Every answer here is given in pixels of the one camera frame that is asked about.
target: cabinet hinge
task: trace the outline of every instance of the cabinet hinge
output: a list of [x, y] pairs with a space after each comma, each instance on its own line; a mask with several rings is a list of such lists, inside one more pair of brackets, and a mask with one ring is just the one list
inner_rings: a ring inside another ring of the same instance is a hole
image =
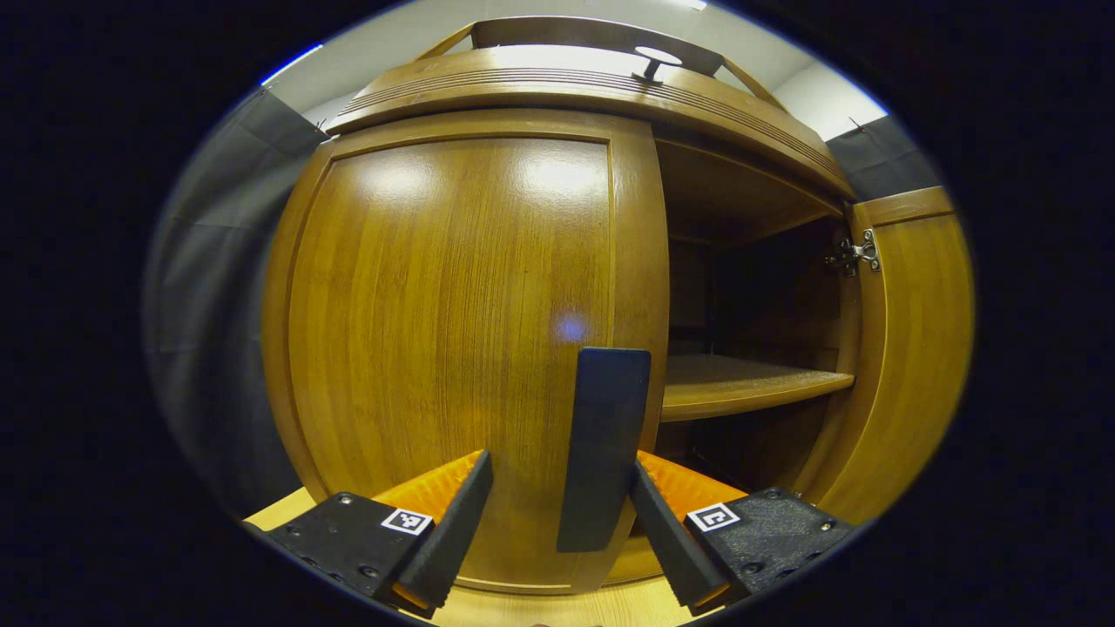
[[857, 272], [856, 262], [861, 259], [871, 266], [872, 272], [883, 271], [883, 267], [879, 262], [879, 251], [875, 249], [875, 233], [871, 229], [863, 232], [863, 244], [861, 245], [852, 243], [851, 238], [841, 240], [836, 254], [825, 257], [825, 266], [842, 269], [845, 277], [854, 277]]

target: ceiling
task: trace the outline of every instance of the ceiling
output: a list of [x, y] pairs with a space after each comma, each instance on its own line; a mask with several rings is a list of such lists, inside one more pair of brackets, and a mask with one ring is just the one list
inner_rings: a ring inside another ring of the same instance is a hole
[[[293, 109], [306, 113], [362, 89], [382, 71], [411, 61], [466, 23], [532, 15], [607, 19], [672, 35], [720, 52], [770, 90], [815, 60], [785, 39], [712, 4], [698, 11], [681, 0], [415, 0], [323, 39], [323, 48], [268, 86]], [[718, 73], [717, 78], [740, 86], [726, 74]]]

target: cabinet door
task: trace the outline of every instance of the cabinet door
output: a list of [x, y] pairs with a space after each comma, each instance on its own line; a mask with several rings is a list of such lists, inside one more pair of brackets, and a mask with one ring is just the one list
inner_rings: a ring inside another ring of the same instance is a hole
[[833, 397], [798, 490], [853, 523], [878, 517], [944, 435], [971, 357], [975, 295], [963, 232], [942, 187], [856, 204], [879, 272], [859, 262], [862, 328], [855, 386]]
[[578, 351], [651, 353], [662, 403], [666, 213], [641, 122], [433, 115], [323, 144], [277, 234], [264, 302], [275, 421], [318, 501], [366, 496], [478, 448], [494, 486], [458, 583], [568, 594], [627, 538], [555, 550]]

